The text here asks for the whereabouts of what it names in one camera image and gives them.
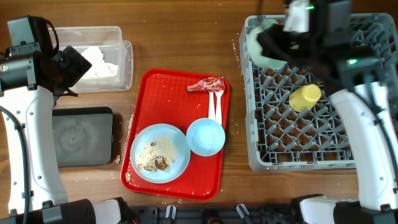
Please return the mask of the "yellow cup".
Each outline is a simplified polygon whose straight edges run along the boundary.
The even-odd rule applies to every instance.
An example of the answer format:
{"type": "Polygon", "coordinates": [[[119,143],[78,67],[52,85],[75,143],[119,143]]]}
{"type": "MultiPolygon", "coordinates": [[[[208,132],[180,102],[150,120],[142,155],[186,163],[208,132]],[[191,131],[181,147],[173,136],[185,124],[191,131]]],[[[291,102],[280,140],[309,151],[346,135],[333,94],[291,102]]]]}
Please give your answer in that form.
{"type": "Polygon", "coordinates": [[[305,85],[289,96],[289,105],[294,111],[301,112],[306,108],[314,107],[321,96],[321,89],[317,85],[305,85]]]}

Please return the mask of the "green bowl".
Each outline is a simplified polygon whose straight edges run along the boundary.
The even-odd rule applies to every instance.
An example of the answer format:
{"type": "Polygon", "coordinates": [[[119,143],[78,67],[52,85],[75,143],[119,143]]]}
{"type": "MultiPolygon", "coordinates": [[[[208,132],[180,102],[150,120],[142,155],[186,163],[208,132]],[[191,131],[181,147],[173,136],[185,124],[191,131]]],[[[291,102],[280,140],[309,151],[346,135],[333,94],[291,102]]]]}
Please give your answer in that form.
{"type": "Polygon", "coordinates": [[[260,43],[257,41],[258,35],[261,32],[273,26],[274,24],[277,24],[276,20],[273,19],[264,20],[263,22],[261,22],[259,26],[255,27],[252,31],[250,31],[246,39],[248,55],[252,63],[259,68],[279,70],[283,68],[286,64],[285,61],[263,56],[262,55],[263,48],[261,47],[260,43]]]}

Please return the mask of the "white napkin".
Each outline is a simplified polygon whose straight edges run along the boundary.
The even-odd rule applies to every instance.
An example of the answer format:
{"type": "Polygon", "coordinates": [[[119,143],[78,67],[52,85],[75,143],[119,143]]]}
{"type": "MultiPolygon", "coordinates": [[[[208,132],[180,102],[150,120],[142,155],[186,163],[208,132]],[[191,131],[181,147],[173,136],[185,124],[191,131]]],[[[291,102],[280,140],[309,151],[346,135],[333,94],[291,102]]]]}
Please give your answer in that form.
{"type": "Polygon", "coordinates": [[[82,79],[108,78],[118,74],[118,66],[104,61],[104,54],[99,47],[88,47],[81,55],[91,63],[91,68],[82,79]]]}

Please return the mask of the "red snack wrapper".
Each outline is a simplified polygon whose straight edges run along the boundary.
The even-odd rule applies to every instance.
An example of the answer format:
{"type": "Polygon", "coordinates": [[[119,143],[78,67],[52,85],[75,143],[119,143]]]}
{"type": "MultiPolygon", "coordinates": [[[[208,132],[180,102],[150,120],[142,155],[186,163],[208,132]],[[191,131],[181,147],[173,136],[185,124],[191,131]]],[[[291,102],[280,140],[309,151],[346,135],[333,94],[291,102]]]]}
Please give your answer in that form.
{"type": "Polygon", "coordinates": [[[225,89],[223,77],[209,77],[187,87],[187,91],[221,91],[225,89]]]}

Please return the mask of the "light blue bowl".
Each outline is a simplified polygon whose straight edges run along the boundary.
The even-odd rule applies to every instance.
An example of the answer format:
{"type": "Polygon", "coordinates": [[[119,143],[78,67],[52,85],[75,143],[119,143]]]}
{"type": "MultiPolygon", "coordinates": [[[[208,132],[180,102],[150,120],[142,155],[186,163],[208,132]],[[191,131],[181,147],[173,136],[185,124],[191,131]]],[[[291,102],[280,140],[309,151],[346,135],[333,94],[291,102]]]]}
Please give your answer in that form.
{"type": "Polygon", "coordinates": [[[219,153],[226,141],[225,131],[219,123],[210,118],[200,118],[187,129],[186,140],[192,152],[210,157],[219,153]]]}

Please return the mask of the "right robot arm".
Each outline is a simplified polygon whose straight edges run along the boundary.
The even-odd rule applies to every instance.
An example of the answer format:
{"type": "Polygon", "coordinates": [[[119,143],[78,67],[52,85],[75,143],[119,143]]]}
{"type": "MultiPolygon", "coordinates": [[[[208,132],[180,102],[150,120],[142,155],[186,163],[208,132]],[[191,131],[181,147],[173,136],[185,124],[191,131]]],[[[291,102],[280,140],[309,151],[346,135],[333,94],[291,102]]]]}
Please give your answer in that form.
{"type": "Polygon", "coordinates": [[[356,201],[322,195],[301,198],[304,223],[396,223],[397,134],[382,60],[352,41],[351,1],[289,1],[283,24],[266,20],[249,35],[251,60],[277,68],[306,68],[331,85],[330,102],[348,135],[358,176],[356,201]]]}

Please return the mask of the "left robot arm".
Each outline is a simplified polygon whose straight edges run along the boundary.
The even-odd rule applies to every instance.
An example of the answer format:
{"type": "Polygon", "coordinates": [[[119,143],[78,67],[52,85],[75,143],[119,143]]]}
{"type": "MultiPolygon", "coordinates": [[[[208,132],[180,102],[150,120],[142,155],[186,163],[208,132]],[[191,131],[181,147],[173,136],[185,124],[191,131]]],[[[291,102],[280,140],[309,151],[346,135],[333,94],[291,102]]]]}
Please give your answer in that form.
{"type": "Polygon", "coordinates": [[[43,52],[20,45],[1,63],[1,113],[11,165],[10,223],[124,223],[121,198],[69,202],[58,171],[52,108],[89,70],[73,47],[43,52]]]}

